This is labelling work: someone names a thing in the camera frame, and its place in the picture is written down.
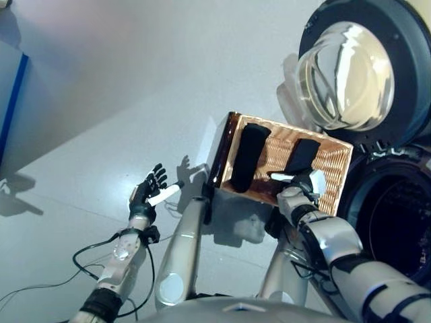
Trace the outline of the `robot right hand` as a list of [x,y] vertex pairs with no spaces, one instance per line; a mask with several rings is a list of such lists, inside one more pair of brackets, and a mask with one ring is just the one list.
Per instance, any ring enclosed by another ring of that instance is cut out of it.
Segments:
[[269,177],[277,182],[285,183],[286,187],[296,186],[303,192],[317,197],[323,196],[326,192],[326,179],[322,170],[309,168],[297,174],[269,172]]

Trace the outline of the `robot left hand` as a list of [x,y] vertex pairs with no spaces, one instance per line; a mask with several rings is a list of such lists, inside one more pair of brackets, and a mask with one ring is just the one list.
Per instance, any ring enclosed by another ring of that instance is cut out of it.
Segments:
[[157,164],[138,184],[129,198],[129,220],[145,217],[153,223],[156,219],[156,205],[179,192],[185,183],[179,180],[167,185],[166,169]]

